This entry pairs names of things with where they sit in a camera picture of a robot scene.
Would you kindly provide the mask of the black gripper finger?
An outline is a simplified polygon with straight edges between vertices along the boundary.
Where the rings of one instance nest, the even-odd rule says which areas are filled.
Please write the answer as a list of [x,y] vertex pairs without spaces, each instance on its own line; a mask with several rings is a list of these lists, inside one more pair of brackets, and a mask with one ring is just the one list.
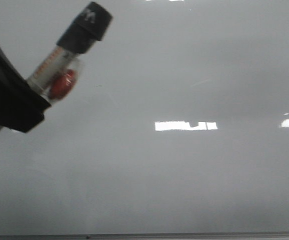
[[27,133],[45,119],[51,104],[35,93],[0,48],[0,131]]

